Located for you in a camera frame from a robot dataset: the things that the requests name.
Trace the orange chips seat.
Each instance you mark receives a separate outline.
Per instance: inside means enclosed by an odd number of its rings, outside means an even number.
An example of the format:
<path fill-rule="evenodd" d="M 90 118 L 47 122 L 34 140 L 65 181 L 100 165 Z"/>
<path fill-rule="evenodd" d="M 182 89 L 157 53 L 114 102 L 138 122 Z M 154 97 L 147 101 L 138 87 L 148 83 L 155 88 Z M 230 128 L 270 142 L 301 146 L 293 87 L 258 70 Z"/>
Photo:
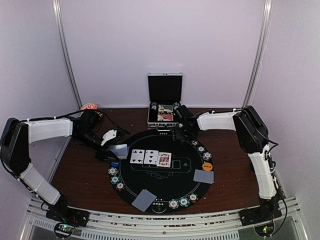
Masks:
<path fill-rule="evenodd" d="M 125 189 L 125 185 L 122 182 L 117 183 L 117 185 L 115 186 L 116 190 L 118 191 L 123 191 Z"/>
<path fill-rule="evenodd" d="M 198 200 L 199 200 L 199 197 L 197 194 L 195 193 L 191 193 L 189 196 L 188 196 L 188 199 L 191 203 L 196 203 Z"/>
<path fill-rule="evenodd" d="M 194 140 L 194 141 L 191 142 L 191 145 L 196 147 L 196 146 L 199 145 L 199 142 L 197 140 Z"/>

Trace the blue small blind button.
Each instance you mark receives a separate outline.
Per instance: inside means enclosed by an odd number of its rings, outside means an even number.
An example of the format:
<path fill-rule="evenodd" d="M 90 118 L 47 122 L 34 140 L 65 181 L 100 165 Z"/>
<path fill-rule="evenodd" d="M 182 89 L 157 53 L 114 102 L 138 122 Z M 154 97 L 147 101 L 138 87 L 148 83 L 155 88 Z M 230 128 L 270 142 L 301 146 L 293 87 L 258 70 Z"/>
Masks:
<path fill-rule="evenodd" d="M 112 166 L 112 167 L 118 167 L 119 165 L 120 165 L 120 162 L 118 162 L 118 161 L 112 161 L 111 163 L 110 163 L 110 165 Z"/>

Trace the grey blue card deck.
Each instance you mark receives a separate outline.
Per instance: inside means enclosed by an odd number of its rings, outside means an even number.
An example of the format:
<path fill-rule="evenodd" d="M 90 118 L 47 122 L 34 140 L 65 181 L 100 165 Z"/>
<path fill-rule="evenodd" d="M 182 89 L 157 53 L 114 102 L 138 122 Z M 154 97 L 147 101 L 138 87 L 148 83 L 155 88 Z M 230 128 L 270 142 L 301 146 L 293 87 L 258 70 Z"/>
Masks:
<path fill-rule="evenodd" d="M 129 147 L 127 144 L 111 145 L 108 150 L 115 154 L 120 160 L 125 160 L 128 157 Z"/>

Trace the blue white chips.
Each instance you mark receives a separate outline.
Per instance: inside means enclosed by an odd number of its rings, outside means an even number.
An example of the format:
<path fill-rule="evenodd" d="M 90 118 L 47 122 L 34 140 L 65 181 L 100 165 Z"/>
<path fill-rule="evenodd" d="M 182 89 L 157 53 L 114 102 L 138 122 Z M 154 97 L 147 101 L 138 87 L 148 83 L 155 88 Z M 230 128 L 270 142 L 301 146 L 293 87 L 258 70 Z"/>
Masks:
<path fill-rule="evenodd" d="M 108 169 L 108 174 L 110 176 L 116 176 L 118 174 L 118 169 L 115 167 L 111 167 Z"/>
<path fill-rule="evenodd" d="M 204 161 L 210 161 L 212 159 L 212 154 L 210 152 L 204 152 L 202 158 Z"/>
<path fill-rule="evenodd" d="M 171 209 L 177 209 L 179 207 L 179 201 L 176 200 L 176 199 L 171 199 L 169 202 L 168 202 L 168 206 L 171 208 Z"/>

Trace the orange big blind button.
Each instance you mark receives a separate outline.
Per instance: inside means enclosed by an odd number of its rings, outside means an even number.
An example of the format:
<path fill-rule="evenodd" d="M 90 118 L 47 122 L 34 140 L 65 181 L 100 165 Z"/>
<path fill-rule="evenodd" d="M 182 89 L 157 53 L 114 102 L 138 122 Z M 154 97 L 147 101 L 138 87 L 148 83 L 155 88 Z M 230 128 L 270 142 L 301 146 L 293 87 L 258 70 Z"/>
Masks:
<path fill-rule="evenodd" d="M 213 164 L 210 163 L 210 162 L 204 162 L 204 163 L 202 164 L 202 169 L 203 169 L 204 171 L 206 171 L 206 172 L 210 172 L 210 171 L 213 170 Z"/>

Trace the blue card seat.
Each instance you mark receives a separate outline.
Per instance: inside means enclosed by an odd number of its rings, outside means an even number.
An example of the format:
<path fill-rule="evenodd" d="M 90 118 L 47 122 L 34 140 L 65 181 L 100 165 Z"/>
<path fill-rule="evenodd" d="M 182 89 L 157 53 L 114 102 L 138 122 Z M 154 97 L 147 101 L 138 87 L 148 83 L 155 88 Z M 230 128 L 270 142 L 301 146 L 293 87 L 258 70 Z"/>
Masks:
<path fill-rule="evenodd" d="M 143 189 L 137 195 L 137 197 L 134 199 L 131 205 L 137 208 L 138 210 L 145 212 L 156 198 L 157 198 L 156 195 L 154 195 L 147 189 Z"/>
<path fill-rule="evenodd" d="M 214 172 L 196 169 L 193 175 L 193 181 L 199 183 L 213 184 Z"/>

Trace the blue card front seat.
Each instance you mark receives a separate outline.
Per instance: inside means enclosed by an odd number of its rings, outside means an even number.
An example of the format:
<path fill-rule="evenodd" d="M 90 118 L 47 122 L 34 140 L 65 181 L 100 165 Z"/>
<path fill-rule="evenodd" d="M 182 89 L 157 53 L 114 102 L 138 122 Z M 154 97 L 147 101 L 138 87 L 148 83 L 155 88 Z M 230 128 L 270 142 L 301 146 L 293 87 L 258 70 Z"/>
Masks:
<path fill-rule="evenodd" d="M 154 195 L 147 189 L 143 189 L 137 195 L 137 197 L 134 199 L 131 205 L 137 208 L 138 210 L 145 212 L 156 198 L 157 198 L 156 195 Z"/>

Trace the orange chips front seat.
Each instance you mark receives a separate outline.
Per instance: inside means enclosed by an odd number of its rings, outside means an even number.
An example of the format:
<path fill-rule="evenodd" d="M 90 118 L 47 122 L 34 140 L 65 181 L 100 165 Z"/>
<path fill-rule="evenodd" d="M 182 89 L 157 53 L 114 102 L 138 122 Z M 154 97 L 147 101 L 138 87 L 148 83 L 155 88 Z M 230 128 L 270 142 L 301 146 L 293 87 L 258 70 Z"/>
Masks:
<path fill-rule="evenodd" d="M 199 197 L 197 194 L 195 193 L 191 193 L 189 196 L 188 196 L 188 199 L 191 203 L 196 203 L 198 200 L 199 200 Z"/>

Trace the green chips front seat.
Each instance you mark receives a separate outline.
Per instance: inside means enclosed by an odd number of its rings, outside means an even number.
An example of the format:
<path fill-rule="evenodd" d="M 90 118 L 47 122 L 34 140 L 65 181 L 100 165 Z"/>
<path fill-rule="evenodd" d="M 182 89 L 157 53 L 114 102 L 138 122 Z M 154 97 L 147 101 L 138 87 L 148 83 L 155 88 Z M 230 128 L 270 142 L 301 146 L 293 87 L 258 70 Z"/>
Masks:
<path fill-rule="evenodd" d="M 187 197 L 182 197 L 178 200 L 178 203 L 181 207 L 188 207 L 190 205 L 190 201 Z"/>

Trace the blue white chips front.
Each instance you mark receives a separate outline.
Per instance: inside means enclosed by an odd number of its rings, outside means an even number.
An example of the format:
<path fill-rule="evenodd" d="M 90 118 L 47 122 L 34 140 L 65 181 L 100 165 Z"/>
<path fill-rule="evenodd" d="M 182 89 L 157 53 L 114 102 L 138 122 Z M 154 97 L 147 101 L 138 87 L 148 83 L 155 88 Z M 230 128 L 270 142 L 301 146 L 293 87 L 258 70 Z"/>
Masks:
<path fill-rule="evenodd" d="M 168 202 L 168 206 L 171 208 L 171 209 L 177 209 L 179 207 L 179 201 L 176 200 L 176 199 L 171 199 L 169 202 Z"/>

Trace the clear round dealer button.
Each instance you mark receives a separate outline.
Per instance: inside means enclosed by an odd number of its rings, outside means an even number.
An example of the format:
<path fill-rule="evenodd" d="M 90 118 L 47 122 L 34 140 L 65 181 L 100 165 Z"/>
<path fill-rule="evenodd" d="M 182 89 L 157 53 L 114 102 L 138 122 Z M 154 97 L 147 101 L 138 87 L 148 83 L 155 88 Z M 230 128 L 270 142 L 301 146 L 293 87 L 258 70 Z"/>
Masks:
<path fill-rule="evenodd" d="M 168 204 L 162 198 L 156 198 L 151 204 L 151 210 L 156 214 L 164 213 L 168 208 Z"/>

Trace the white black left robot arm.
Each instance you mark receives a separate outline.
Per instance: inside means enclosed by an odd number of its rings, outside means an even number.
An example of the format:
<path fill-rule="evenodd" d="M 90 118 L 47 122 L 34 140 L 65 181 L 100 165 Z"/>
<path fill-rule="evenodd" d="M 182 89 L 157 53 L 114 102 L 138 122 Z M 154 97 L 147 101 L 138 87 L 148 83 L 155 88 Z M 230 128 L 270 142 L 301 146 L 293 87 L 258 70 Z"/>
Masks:
<path fill-rule="evenodd" d="M 62 149 L 67 140 L 75 139 L 95 151 L 102 162 L 119 161 L 128 155 L 127 147 L 119 146 L 127 130 L 111 121 L 114 129 L 103 135 L 95 132 L 103 112 L 94 109 L 79 110 L 60 116 L 38 117 L 19 120 L 9 118 L 0 139 L 0 160 L 5 170 L 25 185 L 44 203 L 52 207 L 52 213 L 61 222 L 72 218 L 66 207 L 67 200 L 43 176 L 39 154 L 44 154 L 45 163 L 53 160 L 53 154 Z"/>

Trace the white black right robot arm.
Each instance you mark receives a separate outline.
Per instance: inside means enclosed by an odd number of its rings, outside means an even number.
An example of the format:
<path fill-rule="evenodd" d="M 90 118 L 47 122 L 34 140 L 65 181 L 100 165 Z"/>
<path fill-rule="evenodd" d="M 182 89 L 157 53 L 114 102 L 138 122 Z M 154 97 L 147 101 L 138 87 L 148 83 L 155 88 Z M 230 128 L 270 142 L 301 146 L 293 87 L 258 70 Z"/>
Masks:
<path fill-rule="evenodd" d="M 240 148 L 248 154 L 252 163 L 259 189 L 259 204 L 256 216 L 268 220 L 279 202 L 275 163 L 272 160 L 269 130 L 255 108 L 248 105 L 241 109 L 225 112 L 200 112 L 193 114 L 185 105 L 176 107 L 173 112 L 179 125 L 174 128 L 174 136 L 181 141 L 194 141 L 199 131 L 235 131 Z"/>

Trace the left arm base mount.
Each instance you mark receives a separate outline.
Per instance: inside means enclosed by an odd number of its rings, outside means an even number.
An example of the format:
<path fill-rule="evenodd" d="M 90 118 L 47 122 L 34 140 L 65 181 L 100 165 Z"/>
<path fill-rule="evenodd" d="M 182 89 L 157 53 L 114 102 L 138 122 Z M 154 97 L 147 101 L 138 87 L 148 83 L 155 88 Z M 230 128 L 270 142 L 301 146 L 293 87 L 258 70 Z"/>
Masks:
<path fill-rule="evenodd" d="M 55 204 L 50 204 L 40 196 L 40 199 L 47 205 L 46 217 L 51 220 L 62 222 L 75 227 L 86 227 L 90 213 L 86 210 L 68 207 L 68 200 L 62 194 Z"/>

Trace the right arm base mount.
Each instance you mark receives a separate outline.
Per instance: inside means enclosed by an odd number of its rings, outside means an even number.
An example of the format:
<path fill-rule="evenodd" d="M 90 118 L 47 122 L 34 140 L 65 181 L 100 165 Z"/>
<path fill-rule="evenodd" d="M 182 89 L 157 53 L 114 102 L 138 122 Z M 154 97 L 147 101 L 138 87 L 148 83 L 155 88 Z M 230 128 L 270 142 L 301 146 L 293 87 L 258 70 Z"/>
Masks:
<path fill-rule="evenodd" d="M 278 195 L 271 199 L 259 198 L 259 206 L 240 210 L 238 214 L 242 226 L 254 225 L 281 217 L 279 200 Z"/>

